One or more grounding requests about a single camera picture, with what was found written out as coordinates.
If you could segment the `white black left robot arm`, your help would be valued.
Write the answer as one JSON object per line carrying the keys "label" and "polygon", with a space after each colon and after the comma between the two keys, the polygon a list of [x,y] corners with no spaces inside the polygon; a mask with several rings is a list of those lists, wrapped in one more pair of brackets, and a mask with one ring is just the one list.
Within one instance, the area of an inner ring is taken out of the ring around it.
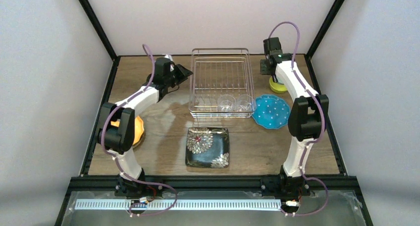
{"label": "white black left robot arm", "polygon": [[179,86],[193,72],[168,57],[152,61],[152,72],[138,91],[122,101],[106,102],[101,106],[99,127],[95,137],[103,152],[115,162],[119,176],[138,189],[156,186],[147,182],[143,168],[133,150],[135,119],[148,107],[157,104],[170,88]]}

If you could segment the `yellow green bowl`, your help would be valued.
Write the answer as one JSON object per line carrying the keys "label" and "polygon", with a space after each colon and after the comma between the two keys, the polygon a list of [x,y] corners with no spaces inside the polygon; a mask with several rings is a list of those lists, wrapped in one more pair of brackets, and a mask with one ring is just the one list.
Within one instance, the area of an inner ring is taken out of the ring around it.
{"label": "yellow green bowl", "polygon": [[285,93],[288,91],[287,87],[283,83],[281,83],[280,81],[274,82],[272,77],[269,78],[269,86],[273,92],[278,94]]}

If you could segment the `blue polka dot plate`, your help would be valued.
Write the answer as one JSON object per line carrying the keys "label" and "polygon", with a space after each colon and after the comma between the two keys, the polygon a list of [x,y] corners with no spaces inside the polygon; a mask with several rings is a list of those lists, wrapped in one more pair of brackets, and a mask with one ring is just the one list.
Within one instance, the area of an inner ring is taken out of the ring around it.
{"label": "blue polka dot plate", "polygon": [[266,94],[256,98],[256,109],[252,118],[266,129],[279,129],[288,124],[291,108],[276,95]]}

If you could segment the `small clear plastic cup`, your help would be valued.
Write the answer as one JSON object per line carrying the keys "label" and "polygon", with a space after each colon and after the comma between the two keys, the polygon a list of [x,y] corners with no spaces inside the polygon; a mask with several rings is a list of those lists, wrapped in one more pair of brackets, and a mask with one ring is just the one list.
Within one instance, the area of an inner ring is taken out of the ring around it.
{"label": "small clear plastic cup", "polygon": [[217,110],[219,112],[233,112],[236,107],[236,99],[229,94],[221,95],[217,99]]}

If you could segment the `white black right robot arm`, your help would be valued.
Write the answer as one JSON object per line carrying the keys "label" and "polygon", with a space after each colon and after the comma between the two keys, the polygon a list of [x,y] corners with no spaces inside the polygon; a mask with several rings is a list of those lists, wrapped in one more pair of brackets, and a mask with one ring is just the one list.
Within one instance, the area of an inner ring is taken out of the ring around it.
{"label": "white black right robot arm", "polygon": [[265,39],[263,50],[260,73],[281,81],[293,100],[288,119],[292,140],[279,174],[281,189],[292,191],[307,180],[306,162],[311,148],[325,132],[329,99],[310,86],[298,69],[295,55],[284,53],[278,38]]}

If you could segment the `metal wire dish rack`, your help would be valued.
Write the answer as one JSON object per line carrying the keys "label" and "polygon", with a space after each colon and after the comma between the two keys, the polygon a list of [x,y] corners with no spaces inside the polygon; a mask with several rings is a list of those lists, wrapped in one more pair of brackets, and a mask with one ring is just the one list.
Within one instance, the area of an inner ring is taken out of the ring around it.
{"label": "metal wire dish rack", "polygon": [[191,52],[189,111],[194,118],[247,118],[253,112],[219,112],[217,99],[229,94],[255,99],[247,48],[194,48]]}

